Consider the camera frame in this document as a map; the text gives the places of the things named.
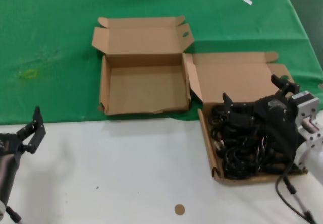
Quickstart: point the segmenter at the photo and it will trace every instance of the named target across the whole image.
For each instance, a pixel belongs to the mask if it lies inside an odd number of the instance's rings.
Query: coiled black cable
[[[231,108],[242,114],[252,111],[248,105]],[[212,109],[208,122],[211,125],[211,137],[223,144],[216,153],[222,159],[226,178],[243,180],[260,173],[280,175],[289,164],[286,156],[274,151],[274,142],[261,122],[237,125],[230,120],[230,113],[224,112],[222,106]],[[289,170],[290,174],[300,172],[295,165]]]

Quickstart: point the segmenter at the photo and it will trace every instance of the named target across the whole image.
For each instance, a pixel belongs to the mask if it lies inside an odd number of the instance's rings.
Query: green tablecloth
[[[252,1],[0,0],[0,124],[29,121],[36,105],[46,122],[111,119],[97,110],[101,57],[91,40],[99,16],[185,15],[190,53],[276,51],[296,82],[323,99],[323,71],[289,0]],[[193,98],[190,112],[167,116],[196,119],[198,107]]]

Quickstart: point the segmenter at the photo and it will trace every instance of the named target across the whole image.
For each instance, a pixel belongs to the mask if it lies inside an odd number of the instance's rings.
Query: brown round sticker
[[[175,206],[175,213],[177,215],[183,215],[185,213],[185,207],[181,204]]]

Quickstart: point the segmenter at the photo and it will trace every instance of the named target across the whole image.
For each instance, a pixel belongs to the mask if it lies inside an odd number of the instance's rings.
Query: open cardboard box
[[[194,41],[184,16],[99,18],[92,45],[102,58],[100,103],[106,115],[189,109],[183,51]]]
[[[222,93],[233,102],[253,102],[277,92],[271,83],[271,75],[292,77],[285,65],[273,64],[278,58],[275,52],[238,52],[186,54],[185,63],[192,91],[203,102],[199,118],[204,135],[207,155],[214,179],[225,183],[251,183],[276,180],[275,175],[259,175],[246,180],[224,177],[222,160],[215,154],[214,140],[210,136],[208,116],[213,106],[223,104]]]

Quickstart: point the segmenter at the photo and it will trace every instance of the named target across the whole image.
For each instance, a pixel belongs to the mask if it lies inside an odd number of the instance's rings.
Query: white table surface
[[[0,126],[15,133],[21,126]],[[229,187],[212,177],[199,121],[154,119],[45,124],[24,154],[9,206],[24,224],[305,223],[274,183]],[[292,183],[323,223],[323,186]],[[282,193],[297,204],[281,184]],[[174,207],[186,208],[177,216]],[[12,224],[6,215],[1,224]]]

